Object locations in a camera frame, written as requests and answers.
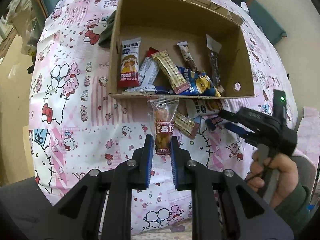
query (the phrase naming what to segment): hello kitty pattern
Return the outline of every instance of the hello kitty pattern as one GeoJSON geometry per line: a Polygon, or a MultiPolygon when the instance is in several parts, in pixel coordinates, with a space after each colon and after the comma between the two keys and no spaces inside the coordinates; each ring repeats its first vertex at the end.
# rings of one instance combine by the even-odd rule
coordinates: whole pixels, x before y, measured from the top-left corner
{"type": "MultiPolygon", "coordinates": [[[[29,140],[36,181],[55,204],[93,168],[107,171],[132,157],[151,133],[144,100],[108,96],[109,50],[97,42],[118,0],[61,0],[39,40],[30,89],[29,140]]],[[[281,60],[252,19],[229,0],[211,0],[240,15],[246,41],[254,98],[225,100],[224,107],[241,106],[272,114],[272,91],[287,95],[287,122],[294,127],[297,109],[281,60]]],[[[254,147],[205,118],[193,140],[175,129],[180,147],[209,169],[231,168],[244,178],[254,147]]],[[[132,233],[162,228],[191,216],[191,193],[172,183],[169,156],[154,156],[146,191],[132,192],[132,233]]]]}

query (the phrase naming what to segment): gray fabric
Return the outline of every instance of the gray fabric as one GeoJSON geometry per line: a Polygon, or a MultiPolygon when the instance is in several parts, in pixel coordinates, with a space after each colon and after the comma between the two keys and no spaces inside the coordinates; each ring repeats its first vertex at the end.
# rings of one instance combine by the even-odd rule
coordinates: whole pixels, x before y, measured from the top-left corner
{"type": "Polygon", "coordinates": [[[34,239],[32,228],[52,205],[31,177],[0,188],[0,200],[14,223],[29,239],[34,239]]]}

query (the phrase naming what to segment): plastic bag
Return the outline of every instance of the plastic bag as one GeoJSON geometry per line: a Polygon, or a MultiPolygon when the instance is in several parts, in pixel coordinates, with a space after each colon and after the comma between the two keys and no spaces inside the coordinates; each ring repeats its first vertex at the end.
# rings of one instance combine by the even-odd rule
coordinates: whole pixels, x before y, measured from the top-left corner
{"type": "Polygon", "coordinates": [[[149,100],[149,105],[151,106],[149,115],[157,155],[171,154],[170,141],[178,103],[178,99],[166,96],[155,96],[149,100]]]}
{"type": "Polygon", "coordinates": [[[37,43],[40,38],[40,33],[38,31],[37,19],[26,23],[26,35],[22,39],[21,53],[28,56],[35,56],[37,52],[37,43]]]}

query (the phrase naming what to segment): clear plastic snack bag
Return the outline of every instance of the clear plastic snack bag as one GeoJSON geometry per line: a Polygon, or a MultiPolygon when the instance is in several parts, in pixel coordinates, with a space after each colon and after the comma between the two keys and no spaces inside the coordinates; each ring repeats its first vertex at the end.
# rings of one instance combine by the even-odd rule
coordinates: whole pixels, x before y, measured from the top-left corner
{"type": "Polygon", "coordinates": [[[170,141],[178,103],[177,98],[166,96],[151,96],[148,101],[150,125],[155,138],[157,155],[171,154],[170,141]]]}

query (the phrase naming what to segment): wall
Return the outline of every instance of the wall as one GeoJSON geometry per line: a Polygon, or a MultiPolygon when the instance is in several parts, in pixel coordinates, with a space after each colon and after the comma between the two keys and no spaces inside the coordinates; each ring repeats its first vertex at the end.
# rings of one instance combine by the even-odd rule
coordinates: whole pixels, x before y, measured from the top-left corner
{"type": "Polygon", "coordinates": [[[320,15],[310,0],[257,0],[286,30],[275,45],[290,75],[299,116],[303,106],[320,110],[320,15]]]}

